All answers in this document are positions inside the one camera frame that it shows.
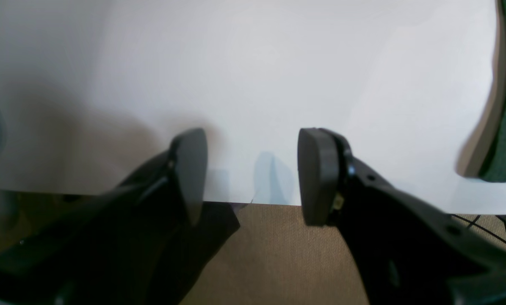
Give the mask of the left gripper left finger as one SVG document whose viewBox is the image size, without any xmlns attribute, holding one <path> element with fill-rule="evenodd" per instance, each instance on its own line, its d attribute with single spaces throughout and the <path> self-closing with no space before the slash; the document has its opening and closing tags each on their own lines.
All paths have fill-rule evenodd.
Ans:
<svg viewBox="0 0 506 305">
<path fill-rule="evenodd" d="M 112 190 L 0 253 L 0 305 L 142 302 L 163 249 L 201 216 L 206 131 L 169 148 Z"/>
</svg>

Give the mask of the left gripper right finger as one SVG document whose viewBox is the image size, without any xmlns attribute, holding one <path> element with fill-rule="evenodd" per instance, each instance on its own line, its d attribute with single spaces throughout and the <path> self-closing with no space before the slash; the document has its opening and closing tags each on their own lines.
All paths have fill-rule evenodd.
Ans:
<svg viewBox="0 0 506 305">
<path fill-rule="evenodd" d="M 371 305 L 506 305 L 506 251 L 392 186 L 332 130 L 297 144 L 308 226 L 335 227 Z"/>
</svg>

